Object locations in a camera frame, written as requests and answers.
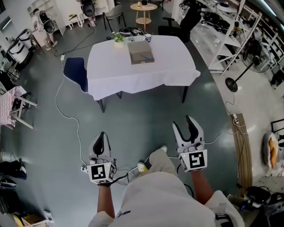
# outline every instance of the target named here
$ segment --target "white floor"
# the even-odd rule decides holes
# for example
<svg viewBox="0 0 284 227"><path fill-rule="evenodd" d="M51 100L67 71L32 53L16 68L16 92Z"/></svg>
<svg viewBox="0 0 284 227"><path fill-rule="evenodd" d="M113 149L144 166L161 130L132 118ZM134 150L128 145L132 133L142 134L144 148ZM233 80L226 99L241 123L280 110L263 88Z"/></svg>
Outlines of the white floor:
<svg viewBox="0 0 284 227"><path fill-rule="evenodd" d="M233 94L227 88L225 79L236 79L244 70L242 61L235 63L223 76L212 74L219 88L224 103L233 102ZM284 118L284 83L274 90L269 83L272 72L255 73L248 70L237 82L239 90L235 94L235 104L227 103L230 113L242 113L248 130L249 143L252 153L252 175L255 182L268 172L262 161L262 138L266 132L271 131L270 122Z"/></svg>

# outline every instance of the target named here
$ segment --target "wooden plank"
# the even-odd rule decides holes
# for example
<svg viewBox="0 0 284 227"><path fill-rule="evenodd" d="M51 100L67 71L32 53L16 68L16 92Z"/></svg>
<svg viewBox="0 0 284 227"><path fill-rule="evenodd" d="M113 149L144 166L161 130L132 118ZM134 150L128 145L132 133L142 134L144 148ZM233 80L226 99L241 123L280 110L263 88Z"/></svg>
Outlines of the wooden plank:
<svg viewBox="0 0 284 227"><path fill-rule="evenodd" d="M237 114L237 118L239 120L238 126L244 125L243 127L235 126L233 124L233 117L229 116L236 146L238 183L243 187L239 190L239 196L243 196L245 189L252 186L252 158L249 137L246 135L248 132L247 127L245 126L244 116L242 113Z"/></svg>

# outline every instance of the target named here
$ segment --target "concrete floor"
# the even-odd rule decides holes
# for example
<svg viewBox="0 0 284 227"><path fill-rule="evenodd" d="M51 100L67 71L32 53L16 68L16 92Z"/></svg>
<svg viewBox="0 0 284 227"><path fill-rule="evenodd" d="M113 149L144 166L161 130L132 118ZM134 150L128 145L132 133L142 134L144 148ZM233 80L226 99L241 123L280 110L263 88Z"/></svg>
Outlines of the concrete floor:
<svg viewBox="0 0 284 227"><path fill-rule="evenodd" d="M123 3L126 24L134 27L136 12L130 10L129 5ZM162 22L162 16L166 13L162 15L161 8L151 12L152 25L148 32L157 34L158 26L166 24ZM113 20L111 23L117 31L117 22ZM72 49L90 32L84 25L84 28L75 27L72 31L67 29L63 37L57 35L58 53ZM95 33L80 47L102 41L108 35L110 30L105 31L103 21L98 20ZM109 137L117 167L130 169L162 145L168 146L169 156L176 156L172 121L184 126L185 131L187 114L202 126L206 142L230 130L224 103L212 75L194 45L189 42L186 46L201 75L189 87L184 104L181 103L182 87L160 86L136 94L124 93L121 100L116 95L107 97L103 114L90 95L82 93L70 81L64 82L57 103L65 115L79 119L84 160L88 157L88 146L101 131ZM66 57L84 57L87 66L90 49L77 50ZM24 116L33 123L33 130L20 123L16 124L14 131L2 127L1 148L9 157L14 153L26 162L28 178L26 181L13 179L18 184L16 191L28 211L41 213L43 209L50 210L55 219L52 226L87 226L96 213L98 187L80 171L82 163L76 121L62 117L55 106L55 94L63 80L60 57L54 57L53 51L37 50L20 78L20 84L33 93L32 100L38 103L38 107L28 110ZM208 167L204 174L213 189L235 193L237 162L233 136L224 134L206 148ZM177 160L173 163L176 167L179 164ZM125 173L119 171L115 177ZM193 186L189 173L180 171L180 178ZM115 211L118 212L125 186L114 184L111 188ZM10 227L13 221L7 215L0 215L0 225Z"/></svg>

